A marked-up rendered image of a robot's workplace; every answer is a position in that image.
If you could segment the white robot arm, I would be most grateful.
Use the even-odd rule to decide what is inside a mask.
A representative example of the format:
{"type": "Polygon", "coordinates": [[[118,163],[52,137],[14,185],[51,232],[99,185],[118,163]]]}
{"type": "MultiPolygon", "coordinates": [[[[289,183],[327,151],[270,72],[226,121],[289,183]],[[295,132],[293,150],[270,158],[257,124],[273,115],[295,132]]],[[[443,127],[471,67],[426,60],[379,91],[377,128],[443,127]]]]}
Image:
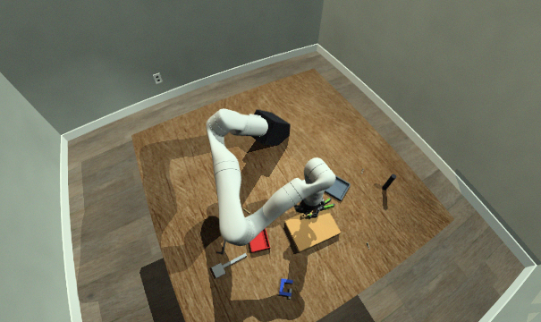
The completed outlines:
{"type": "Polygon", "coordinates": [[[261,209],[244,217],[240,203],[240,166],[237,158],[225,147],[224,136],[229,132],[236,136],[264,136],[268,124],[260,117],[220,109],[206,124],[216,182],[220,234],[226,242],[237,246],[250,243],[277,217],[302,200],[309,206],[318,205],[325,190],[335,182],[335,175],[325,162],[317,157],[312,158],[304,168],[305,180],[291,180],[274,193],[261,209]]]}

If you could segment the red open tray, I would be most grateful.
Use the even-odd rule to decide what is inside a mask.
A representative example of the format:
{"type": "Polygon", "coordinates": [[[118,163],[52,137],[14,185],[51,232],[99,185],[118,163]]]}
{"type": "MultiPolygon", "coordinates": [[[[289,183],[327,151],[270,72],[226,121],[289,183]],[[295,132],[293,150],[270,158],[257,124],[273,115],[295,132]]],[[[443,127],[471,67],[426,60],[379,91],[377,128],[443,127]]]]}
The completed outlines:
{"type": "Polygon", "coordinates": [[[270,249],[270,244],[267,237],[266,228],[257,237],[253,239],[250,247],[252,247],[251,249],[252,253],[270,249]]]}

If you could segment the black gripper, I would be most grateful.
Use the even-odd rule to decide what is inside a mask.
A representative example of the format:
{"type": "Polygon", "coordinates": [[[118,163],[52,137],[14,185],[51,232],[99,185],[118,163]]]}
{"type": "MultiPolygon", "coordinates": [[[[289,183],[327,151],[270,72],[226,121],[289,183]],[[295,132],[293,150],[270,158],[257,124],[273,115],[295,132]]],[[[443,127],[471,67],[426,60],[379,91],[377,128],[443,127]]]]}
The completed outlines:
{"type": "Polygon", "coordinates": [[[302,201],[299,205],[295,205],[294,208],[296,212],[299,212],[301,214],[303,213],[306,216],[307,214],[310,214],[313,209],[317,209],[323,204],[325,204],[324,199],[322,199],[321,202],[316,206],[309,206],[304,201],[302,201]],[[308,208],[305,208],[305,207],[308,207],[308,208]]]}

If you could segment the black cylinder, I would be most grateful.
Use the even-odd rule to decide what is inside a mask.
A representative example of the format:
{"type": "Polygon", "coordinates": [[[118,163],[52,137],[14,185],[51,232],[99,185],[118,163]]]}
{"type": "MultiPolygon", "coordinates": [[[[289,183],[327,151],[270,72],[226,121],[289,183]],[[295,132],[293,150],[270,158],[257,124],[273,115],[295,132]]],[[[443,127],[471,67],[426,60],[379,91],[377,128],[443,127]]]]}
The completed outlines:
{"type": "Polygon", "coordinates": [[[382,187],[382,189],[385,191],[389,186],[390,184],[394,181],[394,179],[396,178],[396,175],[395,174],[392,174],[390,176],[390,178],[387,180],[387,182],[384,184],[384,186],[382,187]]]}

